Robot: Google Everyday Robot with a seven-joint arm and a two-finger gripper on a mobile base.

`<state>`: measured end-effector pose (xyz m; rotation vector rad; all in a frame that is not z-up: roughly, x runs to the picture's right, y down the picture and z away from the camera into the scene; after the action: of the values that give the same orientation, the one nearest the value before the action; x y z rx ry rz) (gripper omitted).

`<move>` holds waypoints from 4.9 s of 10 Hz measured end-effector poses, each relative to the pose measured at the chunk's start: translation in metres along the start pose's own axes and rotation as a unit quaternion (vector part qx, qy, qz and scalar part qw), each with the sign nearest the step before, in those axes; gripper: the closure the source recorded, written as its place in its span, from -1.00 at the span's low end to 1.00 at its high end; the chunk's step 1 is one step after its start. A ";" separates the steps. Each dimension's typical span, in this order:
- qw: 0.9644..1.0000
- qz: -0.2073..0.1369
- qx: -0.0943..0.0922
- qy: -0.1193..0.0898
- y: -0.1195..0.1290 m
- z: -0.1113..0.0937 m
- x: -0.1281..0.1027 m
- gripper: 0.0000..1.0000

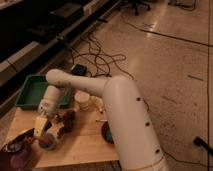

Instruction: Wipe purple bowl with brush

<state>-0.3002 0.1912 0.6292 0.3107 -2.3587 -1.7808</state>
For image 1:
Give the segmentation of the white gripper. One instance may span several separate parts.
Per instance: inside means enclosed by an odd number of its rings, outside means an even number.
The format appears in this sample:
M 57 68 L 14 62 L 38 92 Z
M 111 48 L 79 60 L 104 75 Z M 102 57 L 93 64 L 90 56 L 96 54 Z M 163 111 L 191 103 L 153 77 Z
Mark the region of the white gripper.
M 60 100 L 61 90 L 55 86 L 49 85 L 39 103 L 38 112 L 53 117 L 58 111 Z M 52 123 L 50 121 L 47 122 L 46 117 L 38 116 L 35 119 L 34 136 L 40 137 L 51 127 Z

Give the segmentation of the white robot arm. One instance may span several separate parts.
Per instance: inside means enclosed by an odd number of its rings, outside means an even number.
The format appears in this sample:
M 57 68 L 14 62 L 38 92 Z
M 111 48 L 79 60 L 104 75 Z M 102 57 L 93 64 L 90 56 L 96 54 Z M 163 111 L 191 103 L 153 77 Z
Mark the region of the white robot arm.
M 122 75 L 108 78 L 75 76 L 59 69 L 46 74 L 49 84 L 35 119 L 35 137 L 41 137 L 58 110 L 65 87 L 100 97 L 123 171 L 169 171 L 143 98 L 135 82 Z

